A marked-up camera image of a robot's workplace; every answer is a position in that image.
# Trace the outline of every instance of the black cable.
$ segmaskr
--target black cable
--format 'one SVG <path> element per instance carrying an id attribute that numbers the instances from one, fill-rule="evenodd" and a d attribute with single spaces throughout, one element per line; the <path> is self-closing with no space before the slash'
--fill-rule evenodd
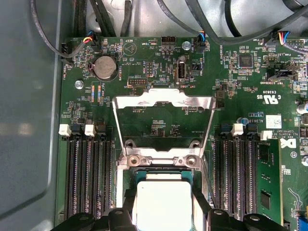
<path id="1" fill-rule="evenodd" d="M 234 37 L 242 36 L 241 33 L 237 30 L 231 14 L 231 0 L 225 0 L 225 18 L 230 32 Z"/>
<path id="2" fill-rule="evenodd" d="M 105 22 L 103 20 L 101 12 L 100 12 L 97 4 L 96 4 L 96 1 L 95 0 L 89 0 L 89 1 L 91 3 L 91 6 L 92 6 L 93 11 L 94 11 L 94 14 L 96 16 L 96 20 L 98 22 L 98 25 L 100 26 L 100 29 L 101 29 L 101 32 L 102 32 L 103 36 L 110 37 L 110 34 L 109 34 L 108 29 L 107 29 L 107 27 L 105 25 Z"/>
<path id="3" fill-rule="evenodd" d="M 39 35 L 42 37 L 42 39 L 44 40 L 45 44 L 53 51 L 55 52 L 56 54 L 58 54 L 59 56 L 62 56 L 64 58 L 73 58 L 76 54 L 78 54 L 82 48 L 85 47 L 85 43 L 82 42 L 78 45 L 78 47 L 76 48 L 76 50 L 74 50 L 72 53 L 70 54 L 65 54 L 65 53 L 62 53 L 60 52 L 59 50 L 57 50 L 48 40 L 48 38 L 46 37 L 44 31 L 43 31 L 43 28 L 39 22 L 39 17 L 38 17 L 38 12 L 37 12 L 37 7 L 36 7 L 36 0 L 30 0 L 30 8 L 31 8 L 31 14 L 32 14 L 32 17 L 33 17 L 33 21 L 35 23 L 35 26 L 39 32 Z"/>
<path id="4" fill-rule="evenodd" d="M 73 21 L 73 36 L 79 37 L 78 29 L 79 29 L 79 6 L 80 1 L 76 0 L 74 2 L 74 21 Z"/>
<path id="5" fill-rule="evenodd" d="M 77 0 L 79 4 L 78 14 L 78 37 L 86 36 L 86 21 L 87 21 L 87 0 Z"/>
<path id="6" fill-rule="evenodd" d="M 258 31 L 256 33 L 236 37 L 236 38 L 219 38 L 213 28 L 211 27 L 211 24 L 208 22 L 207 18 L 205 17 L 200 4 L 198 0 L 185 0 L 188 8 L 190 9 L 191 13 L 195 17 L 196 21 L 201 25 L 202 29 L 208 34 L 208 36 L 217 44 L 219 45 L 235 45 L 235 44 L 241 44 L 243 42 L 248 42 L 253 39 L 259 39 L 261 37 L 267 36 L 272 31 L 280 30 L 287 25 L 294 22 L 296 19 L 304 15 L 308 12 L 308 5 L 304 6 L 302 9 L 297 11 L 296 13 L 292 14 L 291 16 L 287 17 L 286 19 L 280 21 L 279 23 L 276 23 L 273 26 L 270 26 L 264 30 Z"/>
<path id="7" fill-rule="evenodd" d="M 106 10 L 106 7 L 105 7 L 103 1 L 102 0 L 96 0 L 96 2 L 97 2 L 97 6 L 98 6 L 99 11 L 102 14 L 103 21 L 105 22 L 105 25 L 107 27 L 107 30 L 108 30 L 110 36 L 116 37 L 115 29 L 112 26 L 108 11 Z"/>
<path id="8" fill-rule="evenodd" d="M 182 27 L 184 30 L 187 30 L 188 32 L 192 33 L 192 34 L 199 34 L 198 31 L 190 28 L 189 26 L 187 26 L 185 23 L 183 23 L 180 19 L 178 19 L 170 10 L 169 8 L 166 6 L 166 4 L 164 3 L 163 0 L 157 0 L 157 3 L 159 5 L 159 7 L 161 8 L 161 10 L 165 13 L 165 15 L 170 18 L 173 22 L 175 22 L 176 24 L 178 24 L 180 27 Z"/>
<path id="9" fill-rule="evenodd" d="M 127 37 L 128 36 L 128 30 L 129 30 L 129 24 L 131 20 L 132 15 L 132 4 L 130 0 L 125 1 L 125 7 L 124 7 L 124 20 L 121 28 L 121 37 Z"/>
<path id="10" fill-rule="evenodd" d="M 282 0 L 286 7 L 293 12 L 297 12 L 298 10 L 302 9 L 304 5 L 299 3 L 297 0 Z"/>

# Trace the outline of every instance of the chip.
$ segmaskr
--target chip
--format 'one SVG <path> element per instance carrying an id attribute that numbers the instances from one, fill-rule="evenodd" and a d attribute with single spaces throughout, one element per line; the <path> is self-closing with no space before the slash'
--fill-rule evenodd
<path id="1" fill-rule="evenodd" d="M 270 195 L 266 192 L 261 192 L 261 205 L 270 209 Z"/>
<path id="2" fill-rule="evenodd" d="M 260 160 L 269 161 L 270 158 L 270 146 L 265 144 L 260 144 Z"/>
<path id="3" fill-rule="evenodd" d="M 239 65 L 243 68 L 252 68 L 252 55 L 251 54 L 240 54 L 239 55 Z"/>

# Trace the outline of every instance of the ram slot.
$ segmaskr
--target ram slot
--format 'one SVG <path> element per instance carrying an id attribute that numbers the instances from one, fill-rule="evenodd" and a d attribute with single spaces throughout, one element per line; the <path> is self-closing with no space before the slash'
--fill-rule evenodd
<path id="1" fill-rule="evenodd" d="M 112 184 L 111 164 L 112 164 L 112 148 L 111 148 L 110 142 L 107 141 L 106 162 L 105 162 L 106 179 L 105 179 L 105 188 L 104 188 L 104 193 L 105 193 L 104 209 L 109 209 L 111 207 L 111 184 Z"/>
<path id="2" fill-rule="evenodd" d="M 214 157 L 213 157 L 213 189 L 214 189 L 214 196 L 217 200 L 217 203 L 219 202 L 219 197 L 218 197 L 218 185 L 219 185 L 219 158 L 218 158 L 218 153 L 219 153 L 219 140 L 215 140 L 214 143 Z"/>
<path id="3" fill-rule="evenodd" d="M 250 154 L 249 154 L 249 146 L 250 141 L 245 141 L 243 150 L 244 150 L 244 214 L 250 213 L 250 191 L 251 191 L 251 185 L 250 185 L 250 177 L 251 177 L 251 171 L 250 171 Z"/>
<path id="4" fill-rule="evenodd" d="M 224 149 L 224 157 L 225 157 L 225 207 L 224 209 L 231 213 L 232 210 L 232 156 L 230 155 L 230 146 L 231 142 L 226 141 L 225 149 Z"/>
<path id="5" fill-rule="evenodd" d="M 80 178 L 79 178 L 79 165 L 80 165 L 80 152 L 81 152 L 81 141 L 75 142 L 74 150 L 74 194 L 73 194 L 73 214 L 80 212 Z"/>
<path id="6" fill-rule="evenodd" d="M 81 168 L 80 170 L 80 211 L 86 211 L 86 193 L 87 193 L 87 161 L 88 161 L 88 145 L 87 141 L 82 141 L 81 150 Z"/>
<path id="7" fill-rule="evenodd" d="M 93 206 L 92 214 L 97 217 L 98 211 L 98 201 L 99 201 L 99 168 L 100 168 L 100 153 L 98 142 L 94 142 L 94 152 L 93 152 Z"/>
<path id="8" fill-rule="evenodd" d="M 249 160 L 250 160 L 250 211 L 249 213 L 257 212 L 257 155 L 258 145 L 254 140 L 249 141 Z"/>
<path id="9" fill-rule="evenodd" d="M 67 142 L 66 150 L 66 179 L 65 179 L 65 205 L 64 218 L 67 219 L 73 215 L 74 206 L 74 158 L 75 158 L 75 141 Z"/>
<path id="10" fill-rule="evenodd" d="M 216 141 L 215 154 L 215 182 L 216 182 L 216 201 L 218 208 L 224 209 L 224 151 L 225 140 Z"/>
<path id="11" fill-rule="evenodd" d="M 236 142 L 231 141 L 231 151 L 229 153 L 231 159 L 231 169 L 232 169 L 232 191 L 231 191 L 231 203 L 232 203 L 232 212 L 233 216 L 236 216 L 237 213 L 237 175 L 238 175 L 238 158 L 236 152 Z"/>
<path id="12" fill-rule="evenodd" d="M 92 213 L 93 207 L 93 169 L 94 169 L 94 141 L 88 141 L 87 180 L 86 180 L 86 212 Z"/>
<path id="13" fill-rule="evenodd" d="M 228 141 L 228 150 L 225 153 L 226 156 L 226 178 L 228 178 L 228 180 L 226 180 L 226 185 L 228 185 L 228 188 L 226 188 L 226 200 L 227 200 L 227 205 L 228 205 L 228 209 L 227 211 L 230 214 L 234 214 L 234 210 L 235 210 L 235 204 L 234 201 L 234 195 L 233 195 L 233 181 L 234 181 L 234 157 L 232 155 L 232 145 L 233 142 L 232 141 Z"/>
<path id="14" fill-rule="evenodd" d="M 234 217 L 238 220 L 242 220 L 243 218 L 243 175 L 244 175 L 244 168 L 243 168 L 243 153 L 242 153 L 242 141 L 239 138 L 235 138 L 233 141 L 233 151 L 232 155 L 236 159 L 236 177 L 234 178 L 233 182 L 236 182 L 236 189 L 233 190 L 237 192 L 236 194 L 236 211 Z"/>
<path id="15" fill-rule="evenodd" d="M 104 154 L 106 149 L 106 142 L 101 141 L 99 142 L 99 169 L 98 169 L 98 198 L 97 198 L 97 218 L 100 218 L 103 215 L 104 207 L 104 176 L 105 176 L 105 170 L 104 170 Z"/>

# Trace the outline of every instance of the white slot latch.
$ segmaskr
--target white slot latch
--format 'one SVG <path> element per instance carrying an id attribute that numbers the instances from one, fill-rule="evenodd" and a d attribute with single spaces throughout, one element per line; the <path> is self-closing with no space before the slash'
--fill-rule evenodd
<path id="1" fill-rule="evenodd" d="M 72 130 L 69 128 L 68 124 L 60 124 L 59 134 L 61 136 L 68 136 L 69 137 L 72 134 Z"/>
<path id="2" fill-rule="evenodd" d="M 243 133 L 244 133 L 243 124 L 233 124 L 233 128 L 231 130 L 232 136 L 243 135 Z"/>
<path id="3" fill-rule="evenodd" d="M 86 124 L 85 135 L 94 137 L 96 134 L 95 127 L 93 124 Z"/>
<path id="4" fill-rule="evenodd" d="M 273 131 L 261 131 L 260 140 L 267 141 L 273 136 Z"/>

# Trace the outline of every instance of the sticker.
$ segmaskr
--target sticker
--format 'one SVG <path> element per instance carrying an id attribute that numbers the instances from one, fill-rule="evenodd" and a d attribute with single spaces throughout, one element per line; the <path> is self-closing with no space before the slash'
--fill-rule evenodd
<path id="1" fill-rule="evenodd" d="M 285 140 L 283 138 L 280 139 L 281 148 L 289 147 L 289 148 L 296 148 L 296 139 L 288 139 Z"/>
<path id="2" fill-rule="evenodd" d="M 281 115 L 266 115 L 266 128 L 281 129 Z"/>
<path id="3" fill-rule="evenodd" d="M 297 153 L 296 152 L 291 152 L 291 157 L 292 158 L 296 158 L 297 157 Z"/>

